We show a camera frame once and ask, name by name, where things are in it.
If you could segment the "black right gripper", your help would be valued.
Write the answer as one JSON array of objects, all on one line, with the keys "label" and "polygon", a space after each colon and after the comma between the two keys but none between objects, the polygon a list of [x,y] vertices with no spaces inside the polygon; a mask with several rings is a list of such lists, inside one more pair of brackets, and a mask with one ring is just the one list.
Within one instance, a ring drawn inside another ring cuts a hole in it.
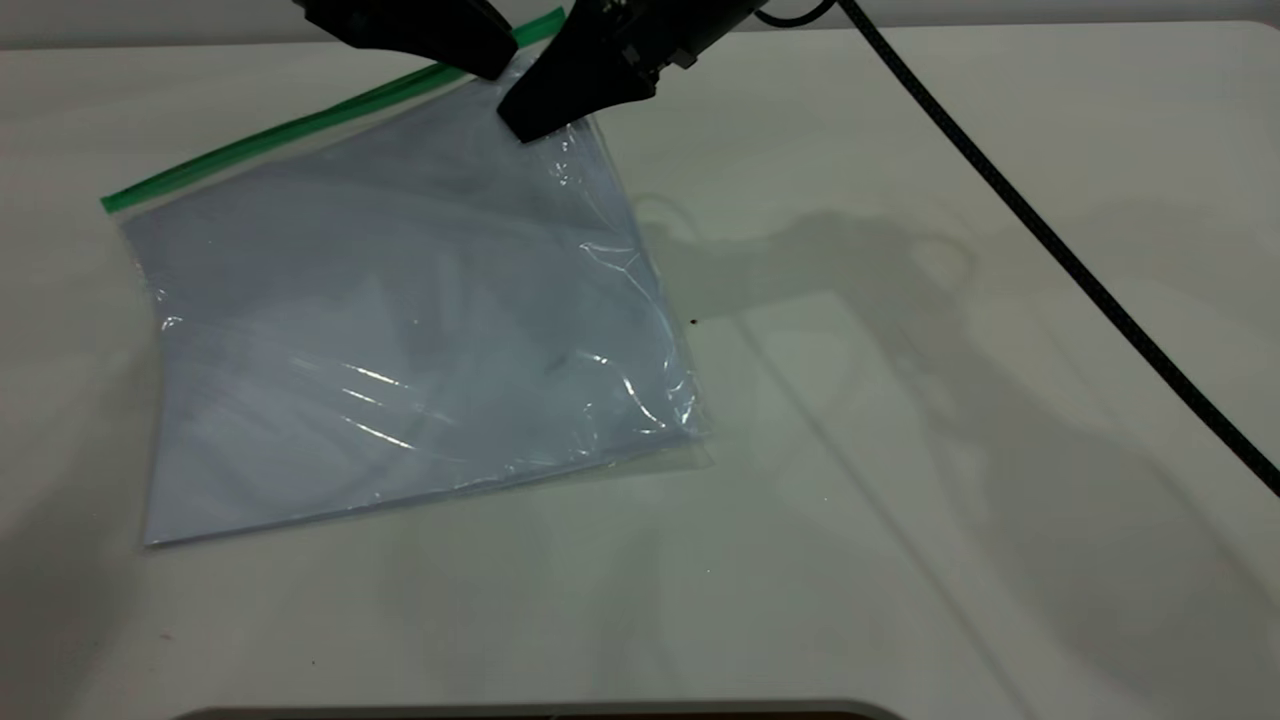
[{"label": "black right gripper", "polygon": [[658,70],[687,69],[763,1],[576,1],[559,33],[497,109],[530,143],[595,111],[657,94]]}]

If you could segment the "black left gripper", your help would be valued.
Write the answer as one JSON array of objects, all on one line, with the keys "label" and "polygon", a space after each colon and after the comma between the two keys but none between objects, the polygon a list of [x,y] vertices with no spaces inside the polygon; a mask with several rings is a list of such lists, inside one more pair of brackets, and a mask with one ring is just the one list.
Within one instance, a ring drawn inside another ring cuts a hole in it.
[{"label": "black left gripper", "polygon": [[489,1],[293,1],[303,18],[343,44],[385,49],[498,79],[517,53],[512,26]]}]

